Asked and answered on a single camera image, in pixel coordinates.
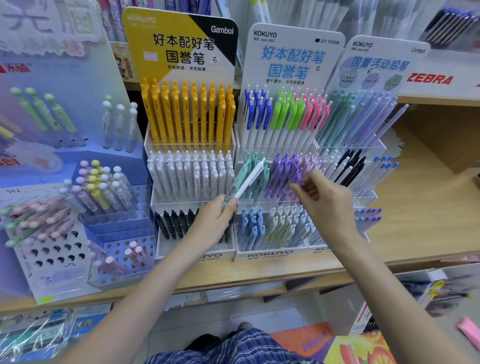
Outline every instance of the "blue chinese lettering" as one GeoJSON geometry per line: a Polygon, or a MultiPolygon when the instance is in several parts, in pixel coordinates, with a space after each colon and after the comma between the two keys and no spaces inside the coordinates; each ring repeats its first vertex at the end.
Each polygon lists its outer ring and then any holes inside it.
{"type": "Polygon", "coordinates": [[[382,58],[375,58],[372,62],[371,67],[372,68],[378,68],[380,64],[382,64],[383,59],[382,58]]]}
{"type": "Polygon", "coordinates": [[[287,58],[287,50],[283,47],[280,48],[280,49],[277,49],[275,58],[277,58],[279,61],[286,59],[287,58]]]}
{"type": "Polygon", "coordinates": [[[368,68],[370,66],[370,63],[372,62],[373,58],[372,57],[365,57],[363,61],[361,62],[360,67],[361,68],[368,68]]]}
{"type": "Polygon", "coordinates": [[[362,59],[363,57],[360,56],[353,57],[352,62],[350,62],[350,68],[359,68],[362,59]]]}
{"type": "Polygon", "coordinates": [[[301,49],[291,49],[288,51],[287,61],[289,62],[298,62],[300,57],[301,49]]]}
{"type": "Polygon", "coordinates": [[[316,63],[316,64],[320,64],[324,61],[324,57],[325,57],[325,52],[324,51],[316,51],[315,54],[313,55],[313,61],[316,63]]]}
{"type": "Polygon", "coordinates": [[[268,69],[268,77],[280,77],[282,74],[282,64],[271,63],[270,68],[268,69]]]}
{"type": "Polygon", "coordinates": [[[402,63],[401,63],[400,66],[398,67],[398,70],[399,70],[400,72],[406,70],[409,64],[410,64],[410,61],[402,61],[402,63]]]}
{"type": "Polygon", "coordinates": [[[292,78],[295,73],[296,66],[294,64],[286,64],[283,68],[282,78],[292,78]]]}
{"type": "Polygon", "coordinates": [[[297,77],[299,80],[304,80],[305,78],[307,78],[309,69],[310,67],[299,66],[297,68],[297,73],[295,74],[295,77],[297,77]]]}
{"type": "Polygon", "coordinates": [[[275,47],[265,46],[262,60],[271,60],[274,52],[275,52],[275,47]]]}
{"type": "Polygon", "coordinates": [[[312,57],[312,55],[313,55],[313,50],[304,49],[303,52],[301,53],[300,62],[303,62],[303,63],[310,62],[310,58],[312,57]]]}
{"type": "Polygon", "coordinates": [[[390,70],[395,71],[399,67],[401,62],[402,62],[401,60],[392,61],[392,63],[390,64],[390,70]]]}
{"type": "Polygon", "coordinates": [[[382,64],[380,65],[380,68],[382,70],[387,70],[388,67],[390,66],[390,63],[392,63],[392,61],[390,59],[388,60],[383,60],[382,64]]]}

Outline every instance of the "foot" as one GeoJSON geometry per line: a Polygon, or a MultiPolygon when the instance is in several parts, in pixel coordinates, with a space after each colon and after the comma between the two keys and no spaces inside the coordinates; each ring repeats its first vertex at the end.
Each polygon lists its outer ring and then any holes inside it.
{"type": "Polygon", "coordinates": [[[250,322],[242,322],[240,325],[239,325],[239,331],[240,330],[244,330],[246,328],[252,328],[253,325],[250,323],[250,322]]]}

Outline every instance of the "yellow and black display sign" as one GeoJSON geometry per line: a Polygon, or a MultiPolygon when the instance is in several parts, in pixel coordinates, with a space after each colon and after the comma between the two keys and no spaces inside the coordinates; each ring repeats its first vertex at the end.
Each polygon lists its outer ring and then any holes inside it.
{"type": "Polygon", "coordinates": [[[122,19],[139,80],[233,83],[238,39],[233,20],[134,7],[122,19]]]}

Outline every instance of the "person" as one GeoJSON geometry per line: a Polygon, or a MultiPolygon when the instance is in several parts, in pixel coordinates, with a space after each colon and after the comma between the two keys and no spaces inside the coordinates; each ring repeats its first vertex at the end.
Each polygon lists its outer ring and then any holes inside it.
{"type": "MultiPolygon", "coordinates": [[[[473,363],[413,299],[357,232],[348,188],[312,170],[302,186],[291,188],[320,235],[353,277],[395,360],[405,364],[473,363]]],[[[200,210],[192,227],[167,255],[70,352],[64,364],[131,364],[170,295],[198,258],[213,246],[237,209],[224,195],[200,210]]],[[[208,352],[163,352],[159,363],[315,363],[283,349],[268,334],[246,328],[208,352]]]]}

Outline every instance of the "pink eraser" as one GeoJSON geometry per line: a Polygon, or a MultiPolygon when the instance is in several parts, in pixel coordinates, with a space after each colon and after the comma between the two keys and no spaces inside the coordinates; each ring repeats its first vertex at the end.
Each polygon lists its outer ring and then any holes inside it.
{"type": "Polygon", "coordinates": [[[457,327],[468,340],[480,351],[480,329],[468,317],[464,317],[457,324],[457,327]]]}

